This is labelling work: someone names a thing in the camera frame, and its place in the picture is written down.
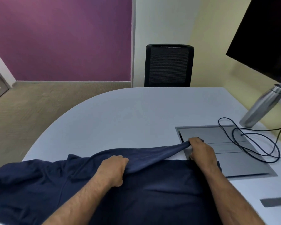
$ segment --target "stainless steel water bottle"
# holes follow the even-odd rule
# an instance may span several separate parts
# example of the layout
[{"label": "stainless steel water bottle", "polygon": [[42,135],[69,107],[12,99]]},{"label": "stainless steel water bottle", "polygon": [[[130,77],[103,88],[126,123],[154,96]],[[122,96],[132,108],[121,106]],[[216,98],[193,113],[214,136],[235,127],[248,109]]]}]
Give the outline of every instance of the stainless steel water bottle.
[{"label": "stainless steel water bottle", "polygon": [[264,93],[255,102],[251,109],[240,120],[240,125],[244,128],[252,128],[260,119],[264,117],[281,99],[281,84]]}]

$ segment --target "yellow wall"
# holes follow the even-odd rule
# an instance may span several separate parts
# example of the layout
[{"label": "yellow wall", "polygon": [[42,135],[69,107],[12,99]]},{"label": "yellow wall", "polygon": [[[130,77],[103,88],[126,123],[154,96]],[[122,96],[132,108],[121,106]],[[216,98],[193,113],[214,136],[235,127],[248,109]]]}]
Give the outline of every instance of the yellow wall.
[{"label": "yellow wall", "polygon": [[[195,48],[191,87],[225,87],[247,109],[276,83],[226,56],[250,1],[202,0],[189,42]],[[270,129],[281,127],[281,105],[261,122]]]}]

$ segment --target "cable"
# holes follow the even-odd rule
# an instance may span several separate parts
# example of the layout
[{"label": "cable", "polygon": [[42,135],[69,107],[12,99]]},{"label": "cable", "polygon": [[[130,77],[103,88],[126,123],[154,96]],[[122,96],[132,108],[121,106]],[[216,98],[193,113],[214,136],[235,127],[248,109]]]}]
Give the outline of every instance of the cable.
[{"label": "cable", "polygon": [[[222,119],[228,119],[228,120],[230,120],[231,122],[233,122],[233,124],[236,126],[236,128],[234,128],[234,129],[232,130],[232,138],[230,138],[230,136],[228,135],[228,133],[226,132],[226,130],[224,129],[224,127],[220,124],[220,120],[222,120]],[[281,159],[280,149],[279,149],[279,147],[278,147],[278,145],[277,145],[278,140],[279,140],[279,137],[280,137],[280,135],[281,135],[281,128],[278,128],[278,129],[271,129],[271,130],[253,130],[253,129],[248,129],[248,128],[242,128],[242,127],[238,127],[237,124],[236,124],[232,119],[230,119],[230,118],[228,118],[228,117],[221,117],[221,118],[217,121],[217,123],[218,123],[218,125],[220,126],[220,128],[224,131],[225,135],[229,138],[229,140],[230,140],[233,144],[237,145],[242,151],[244,151],[246,154],[248,154],[248,155],[251,156],[252,158],[254,158],[254,159],[258,160],[258,161],[264,162],[264,163],[275,163],[275,162],[278,162],[279,159]],[[234,137],[234,132],[235,132],[235,130],[239,130],[239,131],[242,133],[241,136],[246,136],[248,139],[250,139],[261,151],[263,151],[263,152],[265,153],[265,155],[260,154],[260,153],[258,153],[258,152],[256,152],[256,151],[253,151],[252,149],[249,149],[249,148],[247,148],[247,147],[244,147],[244,146],[240,145],[240,144],[237,142],[237,140],[235,139],[235,137]],[[275,131],[275,130],[279,130],[279,132],[278,132],[278,135],[277,135],[277,139],[276,139],[276,141],[274,142],[274,141],[271,140],[269,137],[267,137],[267,136],[265,136],[265,135],[263,135],[263,134],[261,134],[261,133],[257,133],[257,132],[244,133],[242,130],[251,130],[251,131],[259,131],[259,132],[262,132],[262,131]],[[272,150],[270,153],[267,153],[267,152],[264,151],[254,140],[252,140],[252,139],[248,136],[249,134],[260,135],[260,136],[265,137],[265,138],[268,139],[271,143],[273,143],[273,145],[274,145],[273,150]],[[276,149],[277,152],[278,152],[278,156],[272,155],[273,152],[275,151],[275,149]],[[255,154],[260,155],[260,156],[269,156],[269,157],[275,158],[275,160],[274,160],[274,161],[264,161],[264,160],[262,160],[262,159],[259,159],[259,158],[255,157],[254,155],[252,155],[252,153],[255,153]]]}]

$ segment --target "forearm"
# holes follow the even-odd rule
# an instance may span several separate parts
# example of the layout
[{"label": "forearm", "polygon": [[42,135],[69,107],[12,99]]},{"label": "forearm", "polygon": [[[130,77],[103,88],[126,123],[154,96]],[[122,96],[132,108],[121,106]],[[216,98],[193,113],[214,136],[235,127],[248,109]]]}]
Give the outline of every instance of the forearm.
[{"label": "forearm", "polygon": [[219,169],[205,174],[223,225],[265,225]]},{"label": "forearm", "polygon": [[109,189],[109,183],[95,175],[79,192],[57,209],[43,225],[88,224]]}]

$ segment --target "black office chair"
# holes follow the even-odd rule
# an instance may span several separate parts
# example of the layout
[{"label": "black office chair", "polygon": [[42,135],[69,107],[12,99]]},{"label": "black office chair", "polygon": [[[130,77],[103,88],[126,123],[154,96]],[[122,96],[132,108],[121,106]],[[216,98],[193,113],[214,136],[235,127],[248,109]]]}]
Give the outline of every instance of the black office chair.
[{"label": "black office chair", "polygon": [[189,45],[147,45],[145,87],[189,87],[193,60]]}]

